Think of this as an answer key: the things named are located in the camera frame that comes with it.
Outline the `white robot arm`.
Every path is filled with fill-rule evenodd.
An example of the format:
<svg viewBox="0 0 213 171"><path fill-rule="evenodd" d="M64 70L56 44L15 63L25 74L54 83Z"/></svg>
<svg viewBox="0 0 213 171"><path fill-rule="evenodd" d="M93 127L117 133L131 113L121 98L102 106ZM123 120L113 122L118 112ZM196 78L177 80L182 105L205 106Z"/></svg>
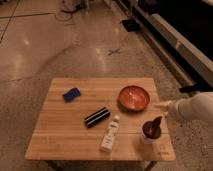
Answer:
<svg viewBox="0 0 213 171"><path fill-rule="evenodd" d="M198 93L189 98L163 101L155 104L178 123L193 120L213 125L213 92Z"/></svg>

